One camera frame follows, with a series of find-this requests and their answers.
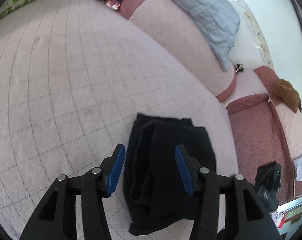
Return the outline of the brown cloth on sofa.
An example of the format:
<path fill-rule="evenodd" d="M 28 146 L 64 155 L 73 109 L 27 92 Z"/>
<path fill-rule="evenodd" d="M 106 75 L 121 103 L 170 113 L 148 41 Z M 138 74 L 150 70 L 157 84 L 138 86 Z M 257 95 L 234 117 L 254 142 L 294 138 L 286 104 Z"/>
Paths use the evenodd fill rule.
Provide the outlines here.
<path fill-rule="evenodd" d="M 284 102 L 294 113 L 301 111 L 301 99 L 299 93 L 290 82 L 284 79 L 277 79 L 271 90 L 271 95 Z"/>

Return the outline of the black pants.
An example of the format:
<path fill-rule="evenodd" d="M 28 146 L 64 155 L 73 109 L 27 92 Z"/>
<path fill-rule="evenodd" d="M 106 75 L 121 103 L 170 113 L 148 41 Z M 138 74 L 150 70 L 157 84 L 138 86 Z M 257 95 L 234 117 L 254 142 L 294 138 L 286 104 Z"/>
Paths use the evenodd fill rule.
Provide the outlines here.
<path fill-rule="evenodd" d="M 195 127 L 189 118 L 136 116 L 123 179 L 132 219 L 129 232 L 134 236 L 148 235 L 182 219 L 195 219 L 198 197 L 185 192 L 175 160 L 178 144 L 201 166 L 216 170 L 216 157 L 204 127 Z"/>

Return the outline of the grey quilted pillow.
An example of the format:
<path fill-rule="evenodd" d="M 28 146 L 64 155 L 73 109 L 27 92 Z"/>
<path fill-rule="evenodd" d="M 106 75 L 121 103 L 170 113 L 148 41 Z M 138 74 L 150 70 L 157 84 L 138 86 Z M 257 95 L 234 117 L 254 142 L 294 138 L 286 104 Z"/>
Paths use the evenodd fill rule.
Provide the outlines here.
<path fill-rule="evenodd" d="M 207 41 L 222 71 L 229 69 L 240 17 L 229 0 L 171 0 L 189 15 Z"/>

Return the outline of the pink red sofa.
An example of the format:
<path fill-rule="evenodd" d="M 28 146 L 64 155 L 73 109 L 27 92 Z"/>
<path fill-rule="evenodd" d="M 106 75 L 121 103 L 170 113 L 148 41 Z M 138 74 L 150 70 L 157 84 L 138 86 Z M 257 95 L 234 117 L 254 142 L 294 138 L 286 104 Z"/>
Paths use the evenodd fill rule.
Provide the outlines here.
<path fill-rule="evenodd" d="M 227 103 L 239 172 L 255 183 L 260 166 L 279 163 L 281 204 L 302 196 L 295 178 L 294 159 L 302 155 L 302 114 L 271 94 L 278 76 L 269 67 L 245 70 L 237 76 L 233 98 Z"/>

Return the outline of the black electronic device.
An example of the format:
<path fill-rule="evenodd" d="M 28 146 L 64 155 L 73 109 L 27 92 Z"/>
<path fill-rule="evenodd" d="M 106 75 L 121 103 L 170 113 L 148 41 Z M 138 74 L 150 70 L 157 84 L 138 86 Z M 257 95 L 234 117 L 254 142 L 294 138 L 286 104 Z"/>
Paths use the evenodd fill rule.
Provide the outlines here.
<path fill-rule="evenodd" d="M 257 169 L 254 189 L 269 212 L 278 208 L 276 194 L 281 187 L 281 165 L 275 161 Z"/>

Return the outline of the small black gold object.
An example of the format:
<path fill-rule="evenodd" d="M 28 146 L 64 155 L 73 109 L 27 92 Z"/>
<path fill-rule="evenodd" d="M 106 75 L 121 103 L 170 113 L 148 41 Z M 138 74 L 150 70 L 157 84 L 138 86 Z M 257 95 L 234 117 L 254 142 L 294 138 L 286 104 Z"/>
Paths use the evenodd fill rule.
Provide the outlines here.
<path fill-rule="evenodd" d="M 236 64 L 234 68 L 235 68 L 236 75 L 238 75 L 239 73 L 244 72 L 244 65 L 243 64 Z"/>

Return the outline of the pink quilted bedspread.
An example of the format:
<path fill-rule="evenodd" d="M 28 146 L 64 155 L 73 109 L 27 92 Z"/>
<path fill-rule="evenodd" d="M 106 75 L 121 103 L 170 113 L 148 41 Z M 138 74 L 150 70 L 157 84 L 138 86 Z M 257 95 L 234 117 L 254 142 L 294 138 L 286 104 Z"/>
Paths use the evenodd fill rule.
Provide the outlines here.
<path fill-rule="evenodd" d="M 0 20 L 0 224 L 18 239 L 60 174 L 127 144 L 138 113 L 206 128 L 239 171 L 227 110 L 165 48 L 96 0 L 35 0 Z"/>

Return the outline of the red patterned small item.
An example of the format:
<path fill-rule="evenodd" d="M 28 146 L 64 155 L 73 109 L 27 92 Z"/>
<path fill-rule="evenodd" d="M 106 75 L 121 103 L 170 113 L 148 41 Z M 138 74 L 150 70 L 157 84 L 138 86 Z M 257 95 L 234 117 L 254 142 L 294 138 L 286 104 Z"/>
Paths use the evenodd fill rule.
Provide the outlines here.
<path fill-rule="evenodd" d="M 118 11 L 121 6 L 121 1 L 122 0 L 105 0 L 105 5 L 114 11 Z"/>

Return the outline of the pink bolster pillow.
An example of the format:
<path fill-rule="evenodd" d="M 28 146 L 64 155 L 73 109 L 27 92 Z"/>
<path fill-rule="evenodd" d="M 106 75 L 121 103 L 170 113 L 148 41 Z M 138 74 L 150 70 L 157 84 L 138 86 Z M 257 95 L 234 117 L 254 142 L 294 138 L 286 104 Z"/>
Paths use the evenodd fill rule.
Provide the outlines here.
<path fill-rule="evenodd" d="M 120 14 L 171 53 L 220 102 L 234 92 L 233 64 L 222 71 L 198 27 L 171 0 L 122 0 Z"/>

